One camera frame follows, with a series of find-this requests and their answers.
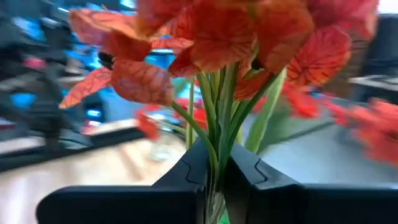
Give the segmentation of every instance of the red flower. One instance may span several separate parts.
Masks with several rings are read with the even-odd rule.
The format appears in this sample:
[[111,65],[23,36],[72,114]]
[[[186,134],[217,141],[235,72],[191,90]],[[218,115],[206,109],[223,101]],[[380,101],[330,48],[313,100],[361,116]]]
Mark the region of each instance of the red flower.
[[159,105],[144,105],[144,110],[149,111],[149,112],[157,111],[157,110],[160,110],[160,106]]
[[261,97],[260,100],[256,103],[256,105],[254,105],[254,107],[252,109],[252,113],[259,113],[265,102],[266,102],[266,98]]
[[398,166],[398,106],[374,100],[370,109],[354,107],[351,117],[356,121],[356,137],[361,140],[372,159]]
[[175,102],[180,105],[183,109],[186,111],[188,110],[189,107],[189,99],[187,98],[177,98]]
[[205,105],[203,104],[203,99],[199,98],[196,102],[193,103],[193,106],[197,109],[203,109]]
[[310,95],[294,90],[289,84],[285,84],[282,94],[292,108],[292,116],[303,119],[318,118],[318,102]]
[[201,128],[207,129],[206,111],[204,109],[194,109],[193,119]]
[[322,100],[323,104],[328,108],[331,113],[331,117],[334,119],[336,124],[347,126],[349,125],[348,121],[348,110],[344,107],[333,104],[330,101],[330,97],[332,94],[326,94],[324,96],[324,100]]
[[156,140],[159,137],[159,130],[156,122],[150,119],[144,111],[137,110],[136,118],[138,121],[138,129],[140,129],[150,140]]

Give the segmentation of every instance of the desk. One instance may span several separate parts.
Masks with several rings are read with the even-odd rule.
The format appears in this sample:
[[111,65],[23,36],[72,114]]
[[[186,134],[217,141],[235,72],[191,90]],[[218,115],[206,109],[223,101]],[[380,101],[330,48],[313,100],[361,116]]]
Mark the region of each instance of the desk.
[[[133,119],[107,123],[91,134],[135,125]],[[168,133],[164,136],[171,140],[170,157],[162,162],[149,156],[153,143],[139,139],[0,174],[0,223],[35,224],[38,202],[69,185],[152,185],[185,153],[182,140]],[[37,139],[25,138],[24,142],[40,144]]]
[[384,78],[384,75],[371,75],[367,77],[350,78],[349,82],[354,86],[354,101],[368,101],[369,98],[377,97],[388,100],[392,103],[398,103],[398,78],[392,77],[388,82],[377,80]]

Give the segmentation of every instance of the blue light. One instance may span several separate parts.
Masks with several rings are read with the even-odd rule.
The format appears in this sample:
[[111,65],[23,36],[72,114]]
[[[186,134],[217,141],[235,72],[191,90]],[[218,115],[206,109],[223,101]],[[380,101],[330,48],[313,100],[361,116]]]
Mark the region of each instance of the blue light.
[[87,116],[92,116],[92,117],[96,117],[96,118],[99,118],[101,116],[101,112],[98,110],[88,110],[86,113],[87,113]]

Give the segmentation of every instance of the gray desk surface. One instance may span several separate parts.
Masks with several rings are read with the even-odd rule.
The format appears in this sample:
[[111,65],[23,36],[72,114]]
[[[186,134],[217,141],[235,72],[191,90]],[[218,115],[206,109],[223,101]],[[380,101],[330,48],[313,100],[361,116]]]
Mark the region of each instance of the gray desk surface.
[[391,84],[391,83],[378,82],[378,81],[372,80],[372,78],[376,78],[376,77],[382,77],[382,75],[371,75],[371,76],[367,76],[367,77],[350,78],[348,81],[351,84],[355,84],[355,85],[380,88],[380,89],[390,90],[390,91],[398,91],[398,84]]
[[398,169],[367,159],[360,143],[333,125],[272,146],[263,160],[303,183],[398,183]]

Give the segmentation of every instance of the green stem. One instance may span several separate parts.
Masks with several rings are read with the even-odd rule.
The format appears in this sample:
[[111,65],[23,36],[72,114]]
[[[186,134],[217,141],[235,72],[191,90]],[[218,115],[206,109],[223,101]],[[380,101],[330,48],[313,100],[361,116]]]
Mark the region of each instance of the green stem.
[[[193,78],[190,84],[190,91],[189,91],[189,108],[188,113],[192,117],[193,116],[193,87],[194,87],[195,79]],[[187,141],[187,149],[190,149],[193,144],[193,129],[192,126],[187,123],[187,136],[185,137]]]
[[172,108],[191,125],[191,127],[198,134],[199,138],[203,141],[203,144],[205,145],[207,151],[209,152],[210,170],[212,171],[212,173],[217,174],[218,161],[217,161],[216,152],[214,150],[214,147],[211,145],[211,142],[207,137],[206,133],[202,130],[202,128],[199,127],[199,125],[193,120],[193,118],[175,101],[173,101],[172,103]]
[[224,78],[223,89],[220,96],[220,126],[221,135],[220,143],[218,146],[219,150],[219,161],[220,161],[220,175],[223,175],[228,157],[231,154],[232,145],[229,143],[229,134],[231,127],[231,109],[233,104],[233,93],[236,83],[236,74],[239,69],[239,62],[228,67],[228,72]]
[[197,80],[200,87],[200,92],[203,98],[203,104],[205,105],[205,112],[207,117],[207,128],[209,131],[210,141],[213,142],[215,138],[215,122],[216,122],[216,110],[211,99],[211,86],[206,76],[203,73],[197,75]]
[[242,132],[242,127],[239,128],[238,135],[236,135],[236,142],[238,144],[242,144],[243,140],[243,132]]
[[166,122],[163,122],[163,121],[157,121],[157,120],[154,120],[154,121],[156,123],[159,123],[159,124],[163,125],[163,126],[166,126],[168,128],[174,129],[174,130],[180,132],[181,134],[185,134],[185,129],[183,129],[181,127],[178,127],[176,125],[172,125],[172,124],[169,124],[169,123],[166,123]]
[[232,124],[231,127],[233,129],[233,132],[231,133],[231,138],[229,139],[230,144],[234,143],[236,135],[238,134],[239,128],[243,124],[244,119],[248,116],[250,111],[253,109],[254,105],[260,100],[260,98],[264,95],[266,90],[273,84],[273,82],[276,80],[277,77],[278,75],[273,75],[270,78],[270,80],[268,80],[267,83],[254,95],[254,97],[251,98],[251,100],[241,102],[241,104],[238,106],[238,109],[236,110],[236,113],[231,121]]

